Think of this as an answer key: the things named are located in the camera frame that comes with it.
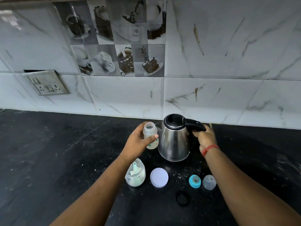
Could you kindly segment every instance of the outlet cover plate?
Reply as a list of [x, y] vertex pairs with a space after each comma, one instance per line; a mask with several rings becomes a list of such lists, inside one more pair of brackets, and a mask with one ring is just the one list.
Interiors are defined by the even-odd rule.
[[55, 70], [22, 73], [34, 86], [39, 95], [69, 94]]

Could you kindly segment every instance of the red bracelet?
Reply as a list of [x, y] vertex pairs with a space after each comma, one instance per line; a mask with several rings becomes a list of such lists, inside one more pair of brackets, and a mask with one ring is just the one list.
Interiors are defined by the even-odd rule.
[[208, 151], [210, 148], [213, 148], [213, 147], [217, 147], [217, 148], [219, 149], [219, 146], [217, 146], [217, 145], [210, 145], [210, 146], [208, 146], [206, 149], [204, 149], [204, 150], [202, 151], [202, 156], [204, 156], [204, 158], [205, 158], [205, 154], [207, 153], [207, 151]]

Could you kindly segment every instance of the electric kettle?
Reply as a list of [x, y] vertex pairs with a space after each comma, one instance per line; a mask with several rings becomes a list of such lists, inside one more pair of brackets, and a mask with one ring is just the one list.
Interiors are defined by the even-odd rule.
[[189, 155], [191, 130], [206, 131], [201, 122], [186, 119], [180, 114], [170, 114], [156, 126], [159, 153], [164, 159], [172, 162], [182, 161]]

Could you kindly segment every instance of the purple lid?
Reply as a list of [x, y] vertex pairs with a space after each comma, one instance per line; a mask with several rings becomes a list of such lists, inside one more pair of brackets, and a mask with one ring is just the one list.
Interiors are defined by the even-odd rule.
[[150, 174], [150, 181], [155, 187], [162, 188], [168, 182], [168, 173], [163, 168], [156, 168]]

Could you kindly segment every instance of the kitchen counter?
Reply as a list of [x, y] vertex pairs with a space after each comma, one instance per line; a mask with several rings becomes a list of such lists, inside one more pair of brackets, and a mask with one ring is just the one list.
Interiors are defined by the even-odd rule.
[[[50, 224], [119, 155], [141, 119], [4, 110], [0, 112], [0, 225]], [[244, 172], [301, 214], [300, 130], [213, 125], [218, 145]], [[140, 157], [146, 179], [125, 181], [106, 225], [236, 225], [221, 193], [192, 188], [210, 170], [193, 143], [190, 156], [169, 164], [157, 149]], [[154, 168], [169, 175], [163, 188]]]

